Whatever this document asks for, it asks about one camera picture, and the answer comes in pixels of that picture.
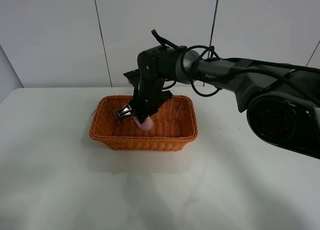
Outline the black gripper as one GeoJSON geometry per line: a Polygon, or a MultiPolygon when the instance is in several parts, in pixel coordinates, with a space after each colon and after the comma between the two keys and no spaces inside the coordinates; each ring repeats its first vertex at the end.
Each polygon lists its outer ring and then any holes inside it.
{"type": "Polygon", "coordinates": [[[161,95],[164,83],[164,78],[147,78],[141,75],[137,94],[133,98],[133,108],[130,104],[126,104],[117,111],[118,118],[122,120],[136,116],[142,125],[158,112],[162,102],[161,95]]]}

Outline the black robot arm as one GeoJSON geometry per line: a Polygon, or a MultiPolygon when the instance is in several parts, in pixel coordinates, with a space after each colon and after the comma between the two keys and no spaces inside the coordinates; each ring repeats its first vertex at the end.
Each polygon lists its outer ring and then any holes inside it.
{"type": "Polygon", "coordinates": [[[312,158],[320,156],[320,71],[317,68],[247,58],[204,59],[195,47],[157,46],[141,52],[138,68],[125,73],[132,100],[119,118],[139,123],[172,97],[166,81],[201,81],[235,94],[251,130],[263,141],[312,158]]]}

